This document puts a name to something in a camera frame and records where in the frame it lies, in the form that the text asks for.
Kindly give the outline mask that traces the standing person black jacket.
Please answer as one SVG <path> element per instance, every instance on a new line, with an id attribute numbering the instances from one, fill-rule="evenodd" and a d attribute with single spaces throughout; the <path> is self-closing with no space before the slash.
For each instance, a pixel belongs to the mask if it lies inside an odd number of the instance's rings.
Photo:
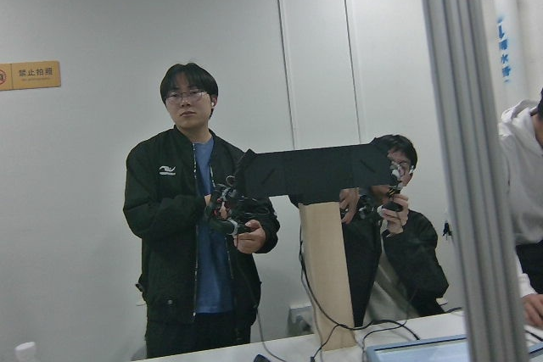
<path id="1" fill-rule="evenodd" d="M 204 217 L 213 190 L 243 154 L 210 129 L 218 94 L 204 68 L 171 66 L 160 97 L 173 126 L 126 159 L 123 213 L 142 244 L 137 285 L 150 359 L 248 343 L 260 304 L 254 256 L 277 245 L 279 223 L 267 198 L 248 207 L 245 232 L 236 236 Z"/>

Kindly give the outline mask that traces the seated person with device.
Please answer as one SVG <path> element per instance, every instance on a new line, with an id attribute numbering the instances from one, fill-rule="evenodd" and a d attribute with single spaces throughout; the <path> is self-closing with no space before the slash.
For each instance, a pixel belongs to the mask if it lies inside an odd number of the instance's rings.
<path id="1" fill-rule="evenodd" d="M 397 178 L 392 185 L 339 193 L 353 324 L 439 315 L 449 287 L 436 256 L 438 236 L 401 193 L 417 168 L 417 151 L 402 135 L 376 138 Z"/>

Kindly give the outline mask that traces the person in white hoodie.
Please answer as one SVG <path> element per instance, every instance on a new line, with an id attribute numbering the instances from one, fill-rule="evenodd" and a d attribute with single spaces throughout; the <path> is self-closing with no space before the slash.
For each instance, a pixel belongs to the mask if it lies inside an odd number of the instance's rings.
<path id="1" fill-rule="evenodd" d="M 542 327 L 542 102 L 522 100 L 498 125 L 524 319 Z"/>

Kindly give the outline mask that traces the blue teach pendant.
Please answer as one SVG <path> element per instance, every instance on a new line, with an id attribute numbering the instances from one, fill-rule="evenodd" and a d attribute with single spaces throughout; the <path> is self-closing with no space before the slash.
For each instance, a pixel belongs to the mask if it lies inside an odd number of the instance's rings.
<path id="1" fill-rule="evenodd" d="M 367 348 L 366 361 L 373 362 L 469 362 L 465 336 L 437 337 L 403 343 L 373 345 Z"/>

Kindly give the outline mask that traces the plastic water bottle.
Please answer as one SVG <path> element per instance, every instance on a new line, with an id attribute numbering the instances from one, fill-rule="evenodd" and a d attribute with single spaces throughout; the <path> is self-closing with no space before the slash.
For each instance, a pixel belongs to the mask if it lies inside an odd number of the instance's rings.
<path id="1" fill-rule="evenodd" d="M 36 343 L 26 342 L 14 348 L 14 355 L 18 362 L 38 362 L 36 356 Z"/>

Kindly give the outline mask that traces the wooden post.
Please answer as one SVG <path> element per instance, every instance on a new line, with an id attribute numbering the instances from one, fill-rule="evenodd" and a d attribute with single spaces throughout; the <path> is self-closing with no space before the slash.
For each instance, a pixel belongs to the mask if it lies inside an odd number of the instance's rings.
<path id="1" fill-rule="evenodd" d="M 303 258 L 322 349 L 353 347 L 354 321 L 339 204 L 301 204 L 299 215 Z"/>

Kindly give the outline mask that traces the wooden wall sign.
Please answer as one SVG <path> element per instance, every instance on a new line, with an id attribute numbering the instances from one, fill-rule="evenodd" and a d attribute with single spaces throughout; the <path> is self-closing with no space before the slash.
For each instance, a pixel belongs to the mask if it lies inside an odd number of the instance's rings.
<path id="1" fill-rule="evenodd" d="M 23 90 L 61 86 L 59 61 L 1 64 L 1 90 Z"/>

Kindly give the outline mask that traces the aluminium frame post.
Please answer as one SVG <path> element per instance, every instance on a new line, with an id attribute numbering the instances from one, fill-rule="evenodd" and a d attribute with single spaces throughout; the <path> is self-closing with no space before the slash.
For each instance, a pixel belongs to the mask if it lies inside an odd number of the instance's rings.
<path id="1" fill-rule="evenodd" d="M 525 361 L 480 0 L 423 0 L 471 359 Z"/>

